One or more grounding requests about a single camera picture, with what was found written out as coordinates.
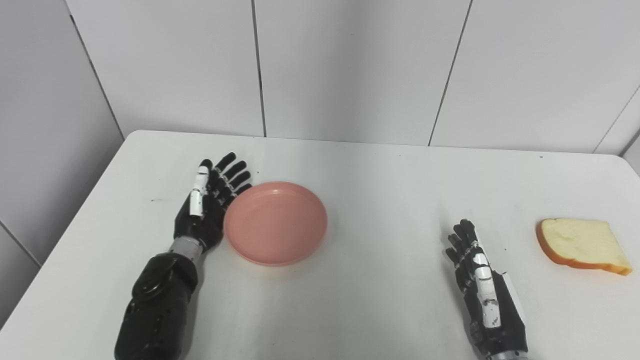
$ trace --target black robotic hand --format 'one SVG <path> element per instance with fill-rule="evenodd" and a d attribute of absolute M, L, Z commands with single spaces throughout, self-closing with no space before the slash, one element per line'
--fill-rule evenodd
<path fill-rule="evenodd" d="M 226 172 L 236 159 L 230 152 L 212 167 L 211 160 L 202 160 L 191 193 L 175 217 L 173 238 L 188 236 L 200 243 L 203 252 L 222 240 L 222 223 L 231 202 L 251 184 L 243 183 L 251 177 L 246 163 L 239 161 Z"/>
<path fill-rule="evenodd" d="M 214 167 L 204 159 L 195 183 L 175 218 L 173 244 L 147 263 L 133 286 L 132 300 L 115 347 L 116 360 L 176 360 L 182 352 L 188 305 L 198 284 L 200 255 L 222 240 L 231 202 L 251 187 L 251 177 L 231 152 Z"/>
<path fill-rule="evenodd" d="M 474 225 L 464 219 L 453 229 L 449 235 L 453 247 L 446 253 L 471 316 L 474 343 L 487 360 L 527 359 L 525 325 L 503 276 L 491 269 L 478 244 Z"/>

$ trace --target robotic hand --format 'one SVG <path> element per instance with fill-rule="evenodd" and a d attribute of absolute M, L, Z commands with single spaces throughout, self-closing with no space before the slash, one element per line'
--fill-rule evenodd
<path fill-rule="evenodd" d="M 449 235 L 446 250 L 455 266 L 456 282 L 471 315 L 469 331 L 487 360 L 527 357 L 525 326 L 501 274 L 491 269 L 469 220 L 461 220 Z"/>
<path fill-rule="evenodd" d="M 177 217 L 173 245 L 147 263 L 133 286 L 116 341 L 116 360 L 176 360 L 191 295 L 198 284 L 196 264 L 200 255 L 222 240 L 227 208 L 243 191 L 251 174 L 231 152 L 214 167 L 204 159 L 191 193 Z"/>

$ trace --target white tile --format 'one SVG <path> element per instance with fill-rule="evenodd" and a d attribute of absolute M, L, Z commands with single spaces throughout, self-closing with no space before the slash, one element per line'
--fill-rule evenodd
<path fill-rule="evenodd" d="M 468 4 L 256 0 L 268 136 L 426 145 Z"/>
<path fill-rule="evenodd" d="M 125 136 L 262 136 L 251 1 L 67 3 Z"/>
<path fill-rule="evenodd" d="M 33 260 L 0 227 L 0 328 L 37 273 Z"/>
<path fill-rule="evenodd" d="M 640 91 L 634 93 L 594 152 L 619 155 L 640 130 Z"/>
<path fill-rule="evenodd" d="M 474 1 L 432 145 L 593 152 L 640 83 L 640 2 Z"/>
<path fill-rule="evenodd" d="M 0 219 L 43 262 L 122 137 L 62 0 L 1 2 L 0 49 Z"/>

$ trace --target table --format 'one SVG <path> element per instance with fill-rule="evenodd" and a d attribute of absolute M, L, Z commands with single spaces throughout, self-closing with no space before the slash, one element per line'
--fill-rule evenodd
<path fill-rule="evenodd" d="M 640 266 L 640 179 L 621 158 L 137 131 L 0 332 L 0 358 L 112 359 L 133 282 L 170 246 L 200 160 L 229 151 L 254 184 L 315 192 L 328 234 L 311 258 L 281 268 L 249 263 L 225 241 L 207 254 L 186 359 L 475 359 L 444 254 L 461 218 L 509 272 L 532 359 L 634 351 L 638 273 L 554 264 L 534 232 L 547 217 L 606 220 Z"/>

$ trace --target white bread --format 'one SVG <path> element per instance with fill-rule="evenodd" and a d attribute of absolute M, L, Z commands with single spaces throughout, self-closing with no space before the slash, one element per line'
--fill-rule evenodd
<path fill-rule="evenodd" d="M 606 221 L 548 218 L 536 233 L 542 250 L 557 264 L 620 275 L 633 271 Z"/>

